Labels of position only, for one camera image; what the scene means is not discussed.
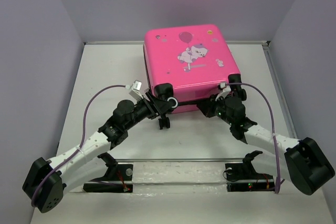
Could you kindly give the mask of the pink hard-shell suitcase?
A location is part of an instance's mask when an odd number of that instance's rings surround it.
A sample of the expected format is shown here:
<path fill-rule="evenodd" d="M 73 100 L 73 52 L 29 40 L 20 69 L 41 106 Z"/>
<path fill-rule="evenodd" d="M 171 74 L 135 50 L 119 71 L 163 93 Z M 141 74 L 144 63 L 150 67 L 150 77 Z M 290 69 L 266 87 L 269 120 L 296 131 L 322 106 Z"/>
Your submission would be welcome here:
<path fill-rule="evenodd" d="M 164 85 L 172 85 L 170 95 L 178 100 L 174 114 L 196 111 L 196 102 L 218 94 L 222 82 L 231 83 L 231 92 L 247 99 L 238 65 L 214 24 L 149 30 L 143 51 L 152 93 L 160 97 Z"/>

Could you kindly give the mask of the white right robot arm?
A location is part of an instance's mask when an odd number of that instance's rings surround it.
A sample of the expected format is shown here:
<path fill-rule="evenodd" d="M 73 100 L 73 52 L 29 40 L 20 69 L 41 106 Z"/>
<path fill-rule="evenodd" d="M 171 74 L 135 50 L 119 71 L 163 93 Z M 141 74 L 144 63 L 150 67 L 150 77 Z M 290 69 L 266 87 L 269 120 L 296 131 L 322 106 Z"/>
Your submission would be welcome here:
<path fill-rule="evenodd" d="M 291 182 L 305 195 L 312 195 L 335 176 L 315 140 L 285 137 L 261 127 L 246 116 L 239 97 L 213 95 L 196 106 L 207 118 L 217 116 L 228 123 L 235 139 L 259 148 L 243 159 L 241 171 L 246 177 L 268 174 Z"/>

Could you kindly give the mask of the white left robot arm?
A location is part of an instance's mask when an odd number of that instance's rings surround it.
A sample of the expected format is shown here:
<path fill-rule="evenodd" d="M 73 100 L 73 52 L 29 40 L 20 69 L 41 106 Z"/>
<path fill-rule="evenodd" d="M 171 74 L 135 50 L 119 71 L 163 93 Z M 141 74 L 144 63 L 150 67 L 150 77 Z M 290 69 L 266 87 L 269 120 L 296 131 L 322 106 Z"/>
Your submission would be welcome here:
<path fill-rule="evenodd" d="M 167 84 L 158 90 L 139 95 L 137 102 L 122 100 L 111 117 L 89 138 L 82 137 L 79 145 L 49 160 L 36 159 L 25 178 L 22 190 L 31 205 L 41 213 L 51 211 L 62 200 L 71 175 L 94 158 L 112 160 L 109 151 L 128 137 L 128 130 L 142 120 L 161 117 L 178 106 L 173 89 Z"/>

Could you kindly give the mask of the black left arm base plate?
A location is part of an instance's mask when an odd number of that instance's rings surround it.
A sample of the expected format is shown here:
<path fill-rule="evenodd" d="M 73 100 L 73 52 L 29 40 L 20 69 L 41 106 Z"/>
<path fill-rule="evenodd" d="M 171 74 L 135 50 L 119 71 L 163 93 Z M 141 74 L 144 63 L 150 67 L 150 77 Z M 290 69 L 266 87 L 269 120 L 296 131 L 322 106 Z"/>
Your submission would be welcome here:
<path fill-rule="evenodd" d="M 105 175 L 86 182 L 83 191 L 87 193 L 132 193 L 133 164 L 118 164 L 109 168 Z"/>

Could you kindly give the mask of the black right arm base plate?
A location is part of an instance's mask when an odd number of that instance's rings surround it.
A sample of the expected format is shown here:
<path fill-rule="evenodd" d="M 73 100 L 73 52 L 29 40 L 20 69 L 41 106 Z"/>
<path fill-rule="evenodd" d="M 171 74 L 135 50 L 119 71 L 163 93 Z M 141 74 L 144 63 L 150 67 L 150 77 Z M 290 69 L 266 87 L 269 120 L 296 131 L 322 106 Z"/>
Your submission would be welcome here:
<path fill-rule="evenodd" d="M 226 163 L 223 178 L 229 193 L 275 191 L 273 176 L 257 173 L 244 163 Z"/>

